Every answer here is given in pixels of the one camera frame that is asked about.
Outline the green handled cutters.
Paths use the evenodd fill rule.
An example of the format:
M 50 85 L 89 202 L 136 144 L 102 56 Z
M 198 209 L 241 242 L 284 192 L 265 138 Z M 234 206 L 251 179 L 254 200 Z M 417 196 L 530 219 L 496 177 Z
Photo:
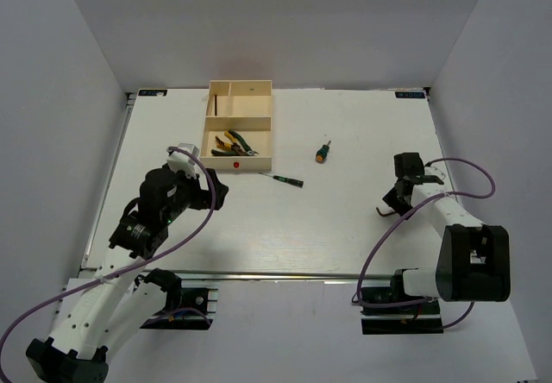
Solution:
M 241 149 L 237 153 L 224 153 L 219 150 L 217 147 L 211 150 L 211 154 L 215 157 L 233 157 L 233 156 L 255 156 L 258 154 L 257 151 L 253 150 L 245 141 L 245 139 L 236 131 L 229 129 L 229 131 L 239 142 Z

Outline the large yellow-black needle-nose pliers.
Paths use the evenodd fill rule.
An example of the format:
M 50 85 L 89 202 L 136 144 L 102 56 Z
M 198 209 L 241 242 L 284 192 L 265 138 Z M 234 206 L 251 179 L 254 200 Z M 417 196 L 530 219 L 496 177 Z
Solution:
M 223 149 L 219 149 L 219 150 L 223 151 L 224 153 L 230 153 L 230 152 L 237 153 L 241 149 L 241 146 L 240 146 L 238 140 L 229 131 L 224 132 L 224 137 L 226 138 L 226 140 L 223 140 L 220 137 L 219 138 L 223 141 L 231 142 L 233 144 L 233 149 L 230 150 L 230 151 L 226 151 L 226 150 L 223 150 Z

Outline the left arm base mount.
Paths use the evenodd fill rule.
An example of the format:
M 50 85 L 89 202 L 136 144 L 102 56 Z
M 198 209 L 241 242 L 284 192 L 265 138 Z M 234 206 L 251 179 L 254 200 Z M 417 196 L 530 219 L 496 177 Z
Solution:
M 166 295 L 165 306 L 143 325 L 143 330 L 208 330 L 216 312 L 216 290 L 208 287 L 183 286 L 175 273 L 154 269 L 147 275 L 139 274 L 134 292 L 142 284 L 153 283 Z

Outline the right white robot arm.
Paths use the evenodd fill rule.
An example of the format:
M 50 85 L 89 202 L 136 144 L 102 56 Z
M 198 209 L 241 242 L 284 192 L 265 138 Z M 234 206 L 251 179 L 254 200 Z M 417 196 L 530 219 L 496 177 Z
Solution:
M 418 153 L 396 154 L 397 178 L 383 201 L 402 220 L 420 213 L 441 238 L 432 268 L 405 268 L 391 279 L 389 300 L 407 313 L 421 299 L 504 302 L 511 293 L 510 238 L 506 229 L 471 215 Z

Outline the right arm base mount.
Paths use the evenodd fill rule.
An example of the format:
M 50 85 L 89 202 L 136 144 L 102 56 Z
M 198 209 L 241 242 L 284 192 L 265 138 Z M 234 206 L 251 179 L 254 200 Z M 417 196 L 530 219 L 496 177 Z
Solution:
M 352 298 L 361 307 L 364 336 L 436 335 L 443 333 L 439 304 L 429 297 L 405 292 L 403 270 L 397 270 L 389 284 L 370 284 Z

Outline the small yellow-black pliers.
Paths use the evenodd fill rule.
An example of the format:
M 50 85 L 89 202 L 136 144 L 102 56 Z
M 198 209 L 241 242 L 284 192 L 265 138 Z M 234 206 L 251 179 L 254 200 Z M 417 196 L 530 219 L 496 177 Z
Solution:
M 215 137 L 216 140 L 216 147 L 219 149 L 223 149 L 226 151 L 230 151 L 233 149 L 233 144 L 231 142 L 226 142 L 221 140 L 218 136 Z

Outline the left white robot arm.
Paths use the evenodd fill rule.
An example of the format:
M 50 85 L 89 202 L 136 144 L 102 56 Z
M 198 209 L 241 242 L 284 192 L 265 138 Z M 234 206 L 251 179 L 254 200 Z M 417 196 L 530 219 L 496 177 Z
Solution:
M 212 168 L 209 189 L 197 175 L 168 165 L 149 171 L 140 195 L 125 207 L 94 286 L 44 339 L 34 339 L 26 356 L 44 382 L 103 382 L 122 345 L 154 315 L 175 312 L 182 304 L 181 279 L 155 268 L 144 273 L 168 237 L 169 225 L 185 210 L 220 210 L 229 188 Z

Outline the short brown hex key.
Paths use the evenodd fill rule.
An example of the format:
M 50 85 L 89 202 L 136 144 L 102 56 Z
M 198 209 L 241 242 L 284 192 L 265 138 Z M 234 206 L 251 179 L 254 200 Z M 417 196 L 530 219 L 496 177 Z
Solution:
M 391 210 L 391 209 L 382 210 L 380 207 L 376 207 L 375 209 L 380 217 L 390 217 L 397 214 L 395 210 Z

